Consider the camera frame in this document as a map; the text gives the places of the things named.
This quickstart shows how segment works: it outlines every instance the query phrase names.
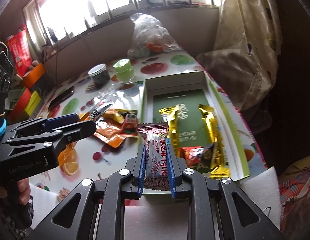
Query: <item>beige cloth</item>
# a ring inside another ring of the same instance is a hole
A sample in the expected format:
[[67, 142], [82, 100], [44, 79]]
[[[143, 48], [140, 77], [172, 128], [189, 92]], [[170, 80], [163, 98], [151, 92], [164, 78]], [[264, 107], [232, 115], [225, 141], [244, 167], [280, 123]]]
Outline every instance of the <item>beige cloth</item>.
[[197, 60], [245, 110], [274, 86], [281, 44], [275, 0], [222, 0], [214, 51]]

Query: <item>red candy wrapper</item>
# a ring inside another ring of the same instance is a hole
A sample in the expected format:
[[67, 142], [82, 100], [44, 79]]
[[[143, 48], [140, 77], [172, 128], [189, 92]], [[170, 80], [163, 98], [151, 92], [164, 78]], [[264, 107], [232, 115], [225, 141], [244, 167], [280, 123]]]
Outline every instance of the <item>red candy wrapper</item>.
[[137, 133], [137, 115], [128, 113], [125, 116], [125, 121], [122, 125], [120, 135], [125, 137], [138, 137]]
[[181, 147], [182, 157], [186, 160], [188, 167], [192, 167], [200, 162], [205, 166], [210, 167], [211, 159], [214, 151], [216, 150], [215, 143], [211, 143], [208, 146], [201, 147]]
[[150, 189], [168, 189], [166, 137], [168, 122], [142, 123], [137, 131], [145, 140], [146, 177], [144, 187]]

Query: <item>green book cover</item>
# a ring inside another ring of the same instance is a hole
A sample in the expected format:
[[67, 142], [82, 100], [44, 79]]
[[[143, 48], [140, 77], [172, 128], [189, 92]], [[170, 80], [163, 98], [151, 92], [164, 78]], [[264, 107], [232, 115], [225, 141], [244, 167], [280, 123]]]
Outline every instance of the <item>green book cover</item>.
[[[202, 114], [198, 109], [199, 104], [208, 105], [202, 89], [156, 95], [153, 98], [153, 122], [162, 122], [159, 110], [164, 107], [179, 106], [177, 129], [179, 133], [179, 147], [207, 146], [209, 140]], [[209, 167], [202, 163], [193, 167], [201, 173], [209, 172]]]

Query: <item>human hand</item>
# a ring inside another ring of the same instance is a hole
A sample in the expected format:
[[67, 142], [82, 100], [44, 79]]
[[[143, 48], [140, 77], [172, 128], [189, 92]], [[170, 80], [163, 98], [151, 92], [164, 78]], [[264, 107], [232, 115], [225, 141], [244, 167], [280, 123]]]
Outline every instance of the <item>human hand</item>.
[[[17, 187], [19, 190], [19, 202], [22, 205], [26, 205], [30, 198], [30, 185], [29, 178], [22, 179], [17, 182]], [[7, 191], [4, 187], [0, 187], [0, 198], [7, 197]]]

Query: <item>fruit pattern tablecloth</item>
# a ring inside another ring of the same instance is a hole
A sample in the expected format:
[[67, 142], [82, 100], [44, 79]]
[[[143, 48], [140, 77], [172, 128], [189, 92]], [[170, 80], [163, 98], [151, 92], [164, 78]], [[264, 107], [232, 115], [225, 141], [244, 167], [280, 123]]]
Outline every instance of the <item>fruit pattern tablecloth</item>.
[[[132, 60], [134, 68], [134, 83], [122, 85], [118, 82], [113, 65], [116, 61], [107, 63], [107, 71], [111, 80], [101, 89], [96, 90], [87, 72], [69, 79], [55, 88], [39, 113], [39, 117], [58, 117], [66, 114], [85, 114], [94, 104], [94, 98], [113, 95], [119, 109], [135, 110], [140, 108], [143, 94], [143, 81], [148, 78], [203, 71], [204, 69], [185, 51], [163, 53], [156, 56]], [[254, 137], [247, 128], [238, 109], [234, 108], [226, 93], [213, 81], [227, 110], [237, 128], [240, 140], [247, 156], [251, 177], [267, 169], [263, 155]], [[75, 86], [74, 94], [48, 111], [50, 102], [69, 87]], [[79, 141], [71, 152], [66, 163], [50, 171], [37, 174], [30, 178], [30, 182], [38, 187], [59, 194], [63, 188], [72, 190], [85, 179], [97, 180], [106, 178], [112, 173], [125, 167], [126, 161], [137, 154], [137, 139], [127, 138], [118, 148], [112, 148], [95, 137]]]

